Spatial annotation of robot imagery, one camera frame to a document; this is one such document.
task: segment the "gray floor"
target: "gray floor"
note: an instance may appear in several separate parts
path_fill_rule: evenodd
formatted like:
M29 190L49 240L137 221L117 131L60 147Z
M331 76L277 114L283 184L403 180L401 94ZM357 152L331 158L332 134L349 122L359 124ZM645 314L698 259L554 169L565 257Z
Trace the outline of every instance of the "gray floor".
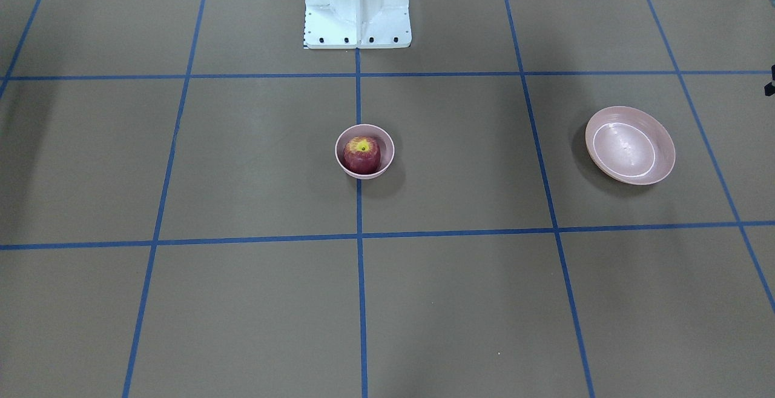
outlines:
M410 5L0 0L0 396L775 396L768 0ZM609 105L666 180L595 167Z

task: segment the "bowl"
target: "bowl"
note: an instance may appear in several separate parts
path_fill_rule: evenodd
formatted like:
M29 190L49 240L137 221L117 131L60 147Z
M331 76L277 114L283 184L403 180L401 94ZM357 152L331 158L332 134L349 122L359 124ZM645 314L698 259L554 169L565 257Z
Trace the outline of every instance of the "bowl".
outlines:
M670 134L644 111L614 105L587 123L587 150L603 170L623 183L653 185L673 171L676 150Z
M356 174L351 170L344 167L344 146L350 139L356 138L356 136L371 136L377 140L377 144L380 146L380 166L377 172L373 174ZM382 175L385 170L388 169L391 163L393 163L393 156L395 156L395 145L390 135L382 130L382 128L371 124L357 124L351 128L343 131L337 139L337 144L334 146L334 156L337 158L337 163L340 164L343 169L351 177L356 177L360 180L369 180Z

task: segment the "black object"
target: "black object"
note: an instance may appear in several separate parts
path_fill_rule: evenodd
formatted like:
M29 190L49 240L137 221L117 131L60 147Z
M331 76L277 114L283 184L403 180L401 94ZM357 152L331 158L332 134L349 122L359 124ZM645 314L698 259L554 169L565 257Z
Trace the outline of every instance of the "black object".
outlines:
M773 81L770 81L770 83L767 83L767 86L764 86L764 95L768 97L775 95L775 86L773 86L773 83L775 83L775 65L773 65Z

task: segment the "plastic apple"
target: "plastic apple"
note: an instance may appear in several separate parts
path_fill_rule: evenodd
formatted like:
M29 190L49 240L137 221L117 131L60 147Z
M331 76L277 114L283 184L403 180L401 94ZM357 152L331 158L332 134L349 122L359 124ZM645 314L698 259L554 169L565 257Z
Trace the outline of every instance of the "plastic apple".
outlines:
M380 168L380 146L371 136L356 136L344 146L344 167L356 174L373 174Z

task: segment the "grid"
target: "grid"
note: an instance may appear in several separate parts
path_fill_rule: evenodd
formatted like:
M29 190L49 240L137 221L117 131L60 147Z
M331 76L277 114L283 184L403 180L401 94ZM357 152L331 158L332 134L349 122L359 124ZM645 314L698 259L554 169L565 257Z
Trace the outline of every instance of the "grid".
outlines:
M775 299L773 299L772 290L770 289L767 279L759 265L759 260L756 257L750 240L748 240L747 227L763 227L763 226L775 226L775 221L743 221L739 216L736 205L734 204L733 197L728 189L727 183L724 178L722 169L716 160L714 151L711 147L708 136L705 133L700 116L694 107L691 94L684 81L685 75L769 75L769 70L681 70L673 50L670 47L670 42L667 39L664 29L662 29L661 21L657 16L656 9L651 0L646 0L648 8L650 9L651 16L653 17L656 28L659 30L664 47L670 57L670 61L673 64L673 70L618 70L618 71L529 71L523 67L523 58L521 57L519 42L518 42L518 23L514 21L512 14L512 7L509 0L504 0L504 6L506 7L506 16L509 20L509 27L511 29L512 41L514 44L515 59L518 65L518 71L498 71L498 72L415 72L415 73L366 73L361 71L361 55L360 50L354 52L354 72L352 73L192 73L194 64L194 57L196 56L197 38L199 38L199 28L202 23L202 15L205 11L205 4L207 0L200 0L199 13L197 14L196 26L191 37L191 48L188 57L188 66L185 73L179 75L42 75L42 76L14 76L14 68L16 62L19 59L19 54L22 51L25 39L27 38L28 31L30 31L31 25L33 25L36 12L41 5L42 0L36 0L33 11L31 11L28 18L27 25L22 32L22 36L16 47L16 51L12 56L11 62L2 77L2 85L0 85L0 98L5 92L8 83L11 81L77 81L77 80L180 80L183 81L182 94L180 94L180 102L177 109L177 118L175 121L174 130L171 137L171 147L169 150L169 157L167 161L167 168L163 180L163 188L160 195L157 219L154 227L153 238L149 240L124 240L124 241L108 241L108 242L70 242L60 244L6 244L0 245L0 251L25 251L25 250L39 250L39 249L71 249L71 248L96 248L96 247L149 247L150 253L147 262L147 270L143 283L143 291L139 304L139 311L137 314L136 326L133 335L132 348L130 351L130 359L127 364L127 376L125 376L124 394L128 397L130 395L130 386L132 383L133 368L135 364L136 353L139 345L139 339L141 337L141 331L143 326L143 315L147 302L148 291L152 281L153 264L156 256L158 246L169 245L196 245L196 244L251 244L251 243L266 243L266 242L297 242L297 241L309 241L309 240L356 240L357 241L357 260L358 260L358 280L359 280L359 294L360 294L360 362L361 362L361 389L362 395L365 398L368 396L368 368L366 367L366 350L368 350L368 340L366 340L366 293L365 293L365 272L363 266L363 240L375 239L375 238L395 238L395 237L459 237L459 236L486 236L486 235L519 235L519 234L535 234L535 233L551 233L554 235L556 242L557 253L559 254L559 262L562 266L562 273L564 274L565 288L567 291L567 298L569 302L569 308L573 317L573 326L576 331L576 340L578 341L579 355L581 356L581 362L584 367L584 375L587 382L587 389L589 396L593 398L595 396L595 387L593 386L593 375L590 372L589 363L587 362L587 355L584 348L584 337L582 333L582 324L579 323L578 313L576 312L576 304L573 296L573 285L571 283L570 272L567 268L565 260L564 247L562 247L562 234L563 233L579 233L579 232L603 232L603 231L629 231L629 230L688 230L688 229L703 229L714 227L737 227L739 229L742 240L744 240L747 247L748 254L752 260L753 266L758 273L759 280L762 288L767 295L770 303L770 307L775 313ZM705 148L711 159L717 179L719 180L729 208L734 216L734 221L727 222L694 222L693 224L639 224L639 225L612 225L612 226L577 226L577 227L560 227L555 213L554 203L552 199L552 193L550 188L550 181L546 174L546 167L544 164L544 158L542 153L541 141L539 138L539 131L535 124L535 117L533 114L532 103L529 93L529 85L526 77L528 76L560 76L560 75L675 75L681 83L686 100L690 106L692 115L694 116L697 129L700 132L700 136L705 144ZM546 205L550 213L551 227L535 227L535 228L521 228L511 230L444 230L444 231L405 231L405 232L364 232L363 231L363 206L362 206L362 184L361 180L357 180L357 230L356 233L331 233L331 234L319 234L319 235L293 235L293 236L266 236L266 237L221 237L221 238L188 238L188 239L168 239L161 240L160 230L163 222L164 207L167 201L167 191L170 184L172 169L174 166L174 158L176 152L177 134L180 130L180 120L182 120L183 111L185 111L186 94L188 93L188 86L192 79L225 79L225 78L352 78L355 83L356 94L356 122L361 122L361 81L363 78L383 78L383 77L407 77L407 78L434 78L434 77L478 77L478 76L518 76L520 77L521 85L523 86L523 92L525 95L526 106L528 109L528 115L532 130L532 137L535 144L535 153L538 158L539 168L541 172L544 191L546 194Z

